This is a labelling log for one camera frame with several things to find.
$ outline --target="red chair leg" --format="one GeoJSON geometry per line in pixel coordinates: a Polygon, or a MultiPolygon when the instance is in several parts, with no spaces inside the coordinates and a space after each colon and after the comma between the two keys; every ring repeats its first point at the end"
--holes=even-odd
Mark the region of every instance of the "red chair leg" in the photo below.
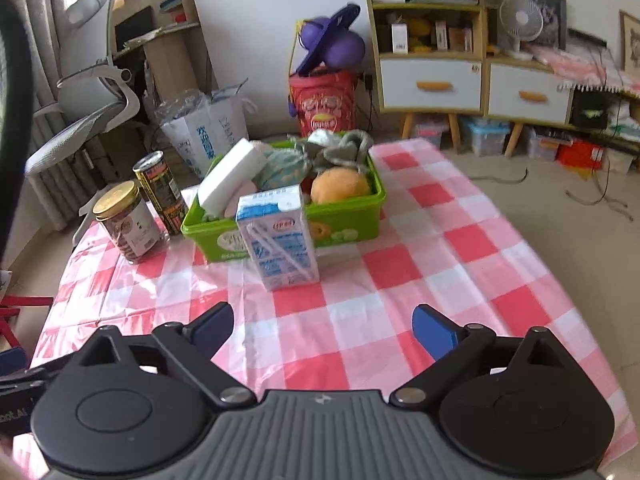
{"type": "Polygon", "coordinates": [[[51,297],[32,297],[32,296],[5,296],[0,301],[0,306],[53,306],[53,298],[51,297]]]}
{"type": "Polygon", "coordinates": [[[12,332],[11,327],[2,318],[0,318],[0,334],[2,334],[4,336],[4,338],[9,343],[9,346],[11,348],[14,348],[16,346],[20,346],[20,343],[18,342],[18,340],[16,339],[14,333],[12,332]]]}
{"type": "Polygon", "coordinates": [[[12,308],[8,306],[0,306],[0,317],[13,317],[20,314],[19,308],[12,308]]]}

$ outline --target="curtain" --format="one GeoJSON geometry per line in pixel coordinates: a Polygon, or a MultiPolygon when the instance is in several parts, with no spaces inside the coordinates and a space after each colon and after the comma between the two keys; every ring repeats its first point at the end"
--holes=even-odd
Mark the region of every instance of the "curtain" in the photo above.
{"type": "MultiPolygon", "coordinates": [[[[63,0],[12,0],[22,15],[31,45],[35,88],[34,110],[52,104],[58,95],[60,80],[59,37],[64,37],[67,21],[63,0]]],[[[62,131],[65,121],[53,113],[33,121],[30,152],[62,131]]],[[[62,230],[78,217],[78,209],[97,190],[80,153],[60,162],[30,183],[56,230],[62,230]]]]}

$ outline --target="red and white checkered tablecloth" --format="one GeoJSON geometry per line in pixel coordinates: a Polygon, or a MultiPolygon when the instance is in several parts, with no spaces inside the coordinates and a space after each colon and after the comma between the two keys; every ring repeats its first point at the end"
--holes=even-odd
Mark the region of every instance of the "red and white checkered tablecloth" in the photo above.
{"type": "MultiPolygon", "coordinates": [[[[98,325],[148,333],[224,300],[236,326],[213,361],[258,397],[267,388],[388,396],[433,362],[411,332],[414,307],[428,303],[499,335],[551,328],[615,414],[606,462],[631,450],[636,427],[596,340],[494,204],[425,140],[382,144],[371,155],[387,190],[380,236],[318,251],[321,282],[313,285],[267,292],[251,261],[207,264],[181,238],[132,266],[94,224],[69,260],[33,366],[78,349],[98,325]]],[[[30,435],[15,440],[14,458],[32,478],[46,471],[30,435]]]]}

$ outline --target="drawer handle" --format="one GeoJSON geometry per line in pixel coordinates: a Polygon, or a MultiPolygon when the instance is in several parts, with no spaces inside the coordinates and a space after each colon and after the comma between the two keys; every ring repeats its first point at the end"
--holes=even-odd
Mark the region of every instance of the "drawer handle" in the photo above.
{"type": "Polygon", "coordinates": [[[521,90],[520,98],[523,101],[529,101],[531,103],[548,103],[549,102],[549,98],[546,95],[539,94],[538,92],[525,92],[521,90]]]}
{"type": "Polygon", "coordinates": [[[418,81],[415,85],[425,92],[451,92],[453,90],[453,85],[446,81],[418,81]]]}

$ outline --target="red bucket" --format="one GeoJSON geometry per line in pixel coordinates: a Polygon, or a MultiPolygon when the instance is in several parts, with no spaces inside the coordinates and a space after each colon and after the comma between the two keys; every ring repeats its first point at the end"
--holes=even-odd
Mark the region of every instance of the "red bucket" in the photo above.
{"type": "Polygon", "coordinates": [[[290,76],[290,98],[298,112],[300,134],[308,137],[319,128],[332,132],[354,130],[357,85],[358,77],[347,70],[308,77],[290,76]]]}

